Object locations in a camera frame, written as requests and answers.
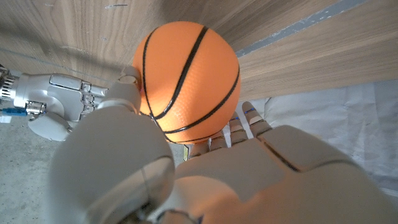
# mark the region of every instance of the basketball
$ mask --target basketball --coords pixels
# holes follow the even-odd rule
[[[227,125],[238,104],[238,58],[201,24],[156,28],[139,44],[132,66],[142,78],[141,114],[151,117],[169,142],[207,140]]]

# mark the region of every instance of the robotic hand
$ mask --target robotic hand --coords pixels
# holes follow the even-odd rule
[[[126,74],[56,151],[47,223],[398,223],[349,157],[291,126],[271,128],[247,102],[253,139],[234,114],[231,148],[217,133],[175,169],[161,130],[138,115],[138,72]]]
[[[13,101],[15,106],[2,113],[31,114],[30,129],[56,141],[64,141],[72,131],[68,122],[77,122],[94,111],[107,90],[69,75],[23,73],[17,77],[0,68],[0,101]]]

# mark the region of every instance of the robot finger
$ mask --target robot finger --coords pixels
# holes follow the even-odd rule
[[[229,129],[231,130],[231,145],[234,146],[239,142],[248,140],[246,131],[244,130],[241,120],[236,112],[229,121]]]
[[[242,110],[254,137],[272,129],[250,102],[244,102]]]
[[[188,159],[203,155],[209,152],[208,140],[199,142],[193,145],[192,149],[188,153]]]
[[[210,150],[214,151],[223,147],[227,147],[227,145],[223,131],[221,130],[211,137]]]

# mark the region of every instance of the concrete floor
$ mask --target concrete floor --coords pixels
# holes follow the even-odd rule
[[[0,223],[44,222],[47,171],[59,144],[34,134],[25,117],[0,123]],[[183,146],[170,146],[178,165],[183,162]]]

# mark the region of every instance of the wooden wall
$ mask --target wooden wall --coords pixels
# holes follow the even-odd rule
[[[157,26],[193,21],[235,51],[338,0],[14,0],[0,7],[0,63],[110,86]],[[239,59],[241,99],[397,78],[397,1],[369,0]]]

